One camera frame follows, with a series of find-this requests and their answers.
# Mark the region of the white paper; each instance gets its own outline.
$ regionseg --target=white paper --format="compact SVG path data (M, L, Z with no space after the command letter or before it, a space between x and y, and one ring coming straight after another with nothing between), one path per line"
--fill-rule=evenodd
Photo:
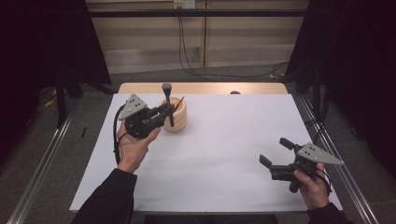
M77 211L116 167L113 120L130 95L114 95L71 211ZM164 98L163 94L138 96L150 108ZM279 144L281 137L299 145L311 142L291 95L186 94L184 101L185 129L179 133L162 129L136 171L135 211L241 214L306 210L300 193L289 191L290 182L272 180L259 163L260 154L276 165L294 161L294 153ZM335 192L330 199L342 209Z

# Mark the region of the hand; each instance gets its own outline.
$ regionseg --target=hand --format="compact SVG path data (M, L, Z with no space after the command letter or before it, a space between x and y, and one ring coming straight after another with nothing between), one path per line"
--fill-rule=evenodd
M323 178L325 174L320 170L324 171L323 163L318 163L317 174L321 175ZM311 179L304 172L296 170L294 175L302 183L300 186L300 192L303 196L306 206L309 210L314 210L320 207L326 206L329 201L329 196L327 195L326 184L320 178Z
M160 131L160 128L152 130L145 139L133 138L131 135L126 134L125 121L123 121L117 132L117 137L120 139L121 152L121 160L117 168L133 174L139 168L143 159L145 159L146 153L149 151L149 144L157 138Z

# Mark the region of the black cable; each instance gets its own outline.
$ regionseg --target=black cable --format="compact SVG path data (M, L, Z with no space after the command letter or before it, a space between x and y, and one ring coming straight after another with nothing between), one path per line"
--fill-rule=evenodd
M285 74L286 76L282 77L278 82L280 83L292 82L295 81L301 73L309 72L307 70L309 70L312 67L315 67L314 66L314 61L316 60L315 55L316 54L313 50L311 52L308 52L308 56L303 60L301 66L297 70L287 73L287 75Z
M125 105L120 106L119 110L116 113L116 117L114 118L114 123L113 123L113 139L114 139L114 154L116 156L116 162L117 165L120 163L120 139L126 134L123 134L120 139L117 139L117 119L122 111L122 109L125 107Z
M275 71L274 71L274 73L272 74L272 82L275 82L275 78L276 78L276 75L275 75Z
M207 78L207 77L245 77L245 78L250 78L250 77L265 77L268 75L271 75L272 73L274 73L276 70L278 70L279 68L282 67L282 65L287 64L289 62L283 62L283 63L276 63L273 66L273 70L271 70L270 72L264 73L264 74L259 74L259 75L254 75L254 76L233 76L233 75L224 75L224 74L211 74L211 73L207 73L207 74L198 74L197 72L195 72L189 62L189 57L187 56L187 51L186 51L186 44L185 44L185 40L184 40L184 27L183 27L183 19L181 17L178 18L178 22L179 22L179 48L178 48L178 58L179 58L179 62L181 67L183 68L183 70L191 75L194 76L198 76L200 78L212 81L212 82L216 82L213 79ZM187 65L189 66L191 71L188 71L182 61L181 61L181 45L183 44L183 49L184 49L184 55L186 57L187 60Z
M184 54L185 54L185 57L186 57L186 60L187 60L187 64L189 65L191 72L188 71L188 70L184 67L183 62L181 61L181 43L183 43ZM195 73L195 71L191 68L190 62L189 62L189 58L187 57L187 52L186 52L186 44L185 44L185 41L184 41L184 32L183 32L183 20L181 19L181 17L178 17L178 60L179 60L179 62L180 62L181 68L182 68L186 73L191 74L191 75L194 75L194 76L197 76L197 77L200 77L200 78L203 78L203 79L206 79L206 80L211 81L211 82L215 82L215 80L212 80L212 79L210 79L210 78L202 77L202 76L198 75L198 74Z
M320 170L318 168L317 168L317 170L321 171L329 179L329 182L327 182L327 180L323 176L317 174L317 177L319 177L319 179L321 179L326 184L327 196L329 196L330 193L332 192L332 180L330 179L330 176L326 172L324 172L323 170Z
M324 128L324 122L326 120L326 116L327 116L327 112L329 111L329 104L330 104L330 97L329 97L329 89L326 88L325 94L324 94L324 101L323 101L323 106L320 110L320 126L319 126L319 130L315 136L315 140L314 140L314 144L317 143L318 141L318 137L321 134L321 132L323 131Z

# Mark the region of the metal frame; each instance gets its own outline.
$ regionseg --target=metal frame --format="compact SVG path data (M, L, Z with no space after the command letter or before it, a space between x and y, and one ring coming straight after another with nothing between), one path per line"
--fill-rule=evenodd
M335 147L332 139L330 138L329 134L327 133L326 129L320 123L316 122L315 114L313 112L313 106L311 102L307 99L307 97L301 97L301 101L304 105L305 112L314 120L314 127L315 130L318 132L320 136L320 140L323 143L324 149L329 152L330 154L334 155L336 158L342 160L341 155L338 153L337 148ZM359 213L361 214L361 218L363 219L364 223L372 224L372 223L379 223L375 217L374 212L370 208L366 198L362 194L360 188L358 187L357 183L353 179L351 173L347 169L346 165L343 166L334 166L337 173L339 174L346 190L349 193L353 203L355 204L356 208L358 209Z
M130 17L303 17L304 9L90 9L92 18Z
M40 164L35 170L35 174L33 175L26 190L24 191L17 205L12 211L12 214L9 217L7 224L14 224L14 223L22 224L26 219L30 207L32 206L35 200L35 196L39 192L43 180L46 176L46 173L50 168L50 164L53 158L55 157L56 152L62 143L62 140L64 139L64 135L67 132L71 119L73 118L73 115L77 110L77 105L78 105L78 100L74 101L73 104L71 105L70 113L68 114L64 124L55 131L55 134L53 135L52 140L50 141L49 146L47 147L47 150L43 158L41 159Z

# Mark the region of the power cable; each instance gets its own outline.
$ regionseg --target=power cable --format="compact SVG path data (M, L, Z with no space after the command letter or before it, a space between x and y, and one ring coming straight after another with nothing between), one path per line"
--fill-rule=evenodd
M329 89L326 87L325 92L324 92L323 106L322 106L322 108L320 110L319 118L311 119L311 120L308 120L308 121L306 121L304 123L307 129L310 128L316 122L320 123L318 131L315 134L315 138L314 138L314 141L313 141L314 144L317 143L318 137L321 134L321 132L323 131L324 123L325 123L325 120L326 120L326 117L327 117L327 113L329 111L329 104L330 104Z
M188 74L212 81L212 82L216 82L213 79L207 78L207 77L241 77L241 78L253 78L253 77L265 77L265 76L269 76L271 74L273 74L276 70L280 69L284 64L288 64L289 62L283 62L283 63L276 63L273 66L273 69L267 73L264 74L258 74L258 75L254 75L254 76L238 76L238 75L225 75L225 74L212 74L212 73L206 73L206 74L199 74L197 72L195 72L191 65L190 65L190 61L189 61L189 57L187 55L187 51L186 51L186 44L185 44L185 40L184 40L184 27L183 27L183 19L181 17L178 18L178 22L179 22L179 49L178 49L178 57L179 57L179 62L180 65L182 67L182 69L187 72ZM186 58L187 61L187 65L189 66L189 70L187 70L182 61L181 61L181 46L183 45L183 49L184 49L184 56Z

